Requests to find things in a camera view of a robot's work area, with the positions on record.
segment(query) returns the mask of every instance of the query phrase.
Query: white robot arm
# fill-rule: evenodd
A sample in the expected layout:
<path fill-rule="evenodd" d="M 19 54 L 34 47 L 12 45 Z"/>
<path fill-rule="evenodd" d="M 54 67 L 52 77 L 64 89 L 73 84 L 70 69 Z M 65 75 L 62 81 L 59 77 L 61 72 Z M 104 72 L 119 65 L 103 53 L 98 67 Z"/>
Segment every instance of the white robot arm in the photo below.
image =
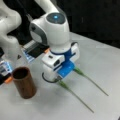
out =
<path fill-rule="evenodd" d="M 50 46 L 50 51 L 43 57 L 43 78 L 55 82 L 56 78 L 66 77 L 79 58 L 77 43 L 70 42 L 67 18 L 50 0 L 35 0 L 46 12 L 42 17 L 31 22 L 30 32 L 33 39 Z"/>
<path fill-rule="evenodd" d="M 20 15 L 16 11 L 9 9 L 3 0 L 0 0 L 0 47 L 5 53 L 3 58 L 9 61 L 13 69 L 27 63 L 18 40 L 8 35 L 9 32 L 15 30 L 20 24 Z"/>

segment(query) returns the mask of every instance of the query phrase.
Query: cable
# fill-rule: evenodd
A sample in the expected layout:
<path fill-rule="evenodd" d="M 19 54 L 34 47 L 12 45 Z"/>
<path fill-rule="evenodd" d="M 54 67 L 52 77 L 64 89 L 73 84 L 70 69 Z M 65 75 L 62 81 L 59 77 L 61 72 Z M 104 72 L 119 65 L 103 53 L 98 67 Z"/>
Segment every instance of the cable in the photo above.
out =
<path fill-rule="evenodd" d="M 59 81 L 59 79 L 55 79 L 55 81 L 49 81 L 49 80 L 47 80 L 47 79 L 44 77 L 44 73 L 42 73 L 42 78 L 43 78 L 46 82 L 48 82 L 48 83 L 57 83 L 57 82 Z"/>
<path fill-rule="evenodd" d="M 21 9 L 23 9 L 25 15 L 27 16 L 28 20 L 31 22 L 33 20 L 33 18 L 31 17 L 31 15 L 27 12 L 27 10 L 25 9 L 24 5 L 22 4 L 22 2 L 20 0 L 16 0 L 16 2 L 19 4 L 19 6 L 21 7 Z"/>

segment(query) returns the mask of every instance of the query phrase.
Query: blue block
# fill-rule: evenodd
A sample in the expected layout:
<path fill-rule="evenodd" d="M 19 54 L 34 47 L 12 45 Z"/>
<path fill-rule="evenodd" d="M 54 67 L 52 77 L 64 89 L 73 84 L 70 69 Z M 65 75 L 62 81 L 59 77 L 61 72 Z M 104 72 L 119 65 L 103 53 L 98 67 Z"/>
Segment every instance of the blue block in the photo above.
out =
<path fill-rule="evenodd" d="M 60 70 L 58 70 L 58 74 L 64 78 L 66 77 L 71 71 L 73 71 L 73 69 L 75 68 L 75 65 L 73 62 L 71 61 L 67 61 L 67 62 L 64 62 L 62 64 L 62 68 Z"/>

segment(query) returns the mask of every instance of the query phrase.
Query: wooden cylinder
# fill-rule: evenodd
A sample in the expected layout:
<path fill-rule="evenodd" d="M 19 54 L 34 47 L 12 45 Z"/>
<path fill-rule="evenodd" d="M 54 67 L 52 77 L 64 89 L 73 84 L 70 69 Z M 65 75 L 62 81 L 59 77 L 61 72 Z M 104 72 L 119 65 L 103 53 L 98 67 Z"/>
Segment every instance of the wooden cylinder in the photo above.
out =
<path fill-rule="evenodd" d="M 24 99 L 33 97 L 36 93 L 36 87 L 33 82 L 30 70 L 27 67 L 19 67 L 12 72 L 15 86 Z"/>

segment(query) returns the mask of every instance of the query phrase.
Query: white table surface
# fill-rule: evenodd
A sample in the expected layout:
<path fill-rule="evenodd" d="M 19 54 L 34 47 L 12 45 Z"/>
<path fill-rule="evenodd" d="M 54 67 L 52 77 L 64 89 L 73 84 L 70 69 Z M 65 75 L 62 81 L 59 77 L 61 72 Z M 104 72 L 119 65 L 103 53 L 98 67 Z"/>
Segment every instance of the white table surface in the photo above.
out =
<path fill-rule="evenodd" d="M 108 94 L 72 72 L 64 82 L 95 113 L 65 89 L 43 81 L 41 57 L 30 64 L 37 94 L 22 99 L 14 84 L 0 87 L 0 120 L 118 120 L 120 117 L 120 50 L 71 33 L 79 42 L 81 57 L 76 65 Z"/>

